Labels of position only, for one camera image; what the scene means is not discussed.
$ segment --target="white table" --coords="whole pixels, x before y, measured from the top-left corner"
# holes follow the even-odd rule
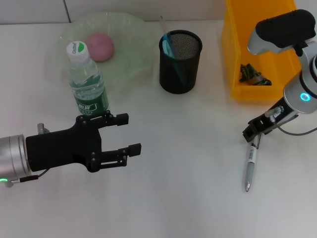
[[[148,23],[158,35],[158,23]],[[71,127],[78,115],[52,63],[67,24],[0,26],[0,137]],[[242,131],[272,104],[229,97],[222,64],[222,21],[171,22],[203,42],[197,83],[184,95],[164,91],[158,71],[130,91],[108,91],[111,111],[129,125],[101,130],[103,150],[142,143],[128,166],[89,173],[51,169],[38,181],[0,186],[1,238],[315,238],[316,133],[263,136],[254,183],[244,191]],[[289,131],[316,127],[301,115]]]

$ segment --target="yellow bin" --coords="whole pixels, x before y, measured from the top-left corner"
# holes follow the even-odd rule
[[[301,70],[294,50],[259,56],[249,53],[247,45],[256,24],[267,18],[296,9],[293,0],[226,0],[222,47],[231,96],[241,101],[268,101],[283,97],[284,85]],[[250,63],[272,86],[240,83],[240,65]]]

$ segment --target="water bottle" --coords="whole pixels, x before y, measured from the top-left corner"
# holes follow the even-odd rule
[[[86,44],[74,41],[66,51],[70,60],[69,84],[79,111],[88,116],[106,111],[108,99],[103,75],[90,58]]]

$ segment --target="pink ball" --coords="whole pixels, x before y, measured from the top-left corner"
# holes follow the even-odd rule
[[[96,33],[86,40],[89,55],[94,61],[103,62],[110,59],[114,53],[114,44],[110,36]]]

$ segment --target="white bottle cap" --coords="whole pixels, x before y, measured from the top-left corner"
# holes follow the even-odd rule
[[[86,44],[82,41],[73,41],[66,47],[69,60],[73,64],[82,64],[89,59]]]

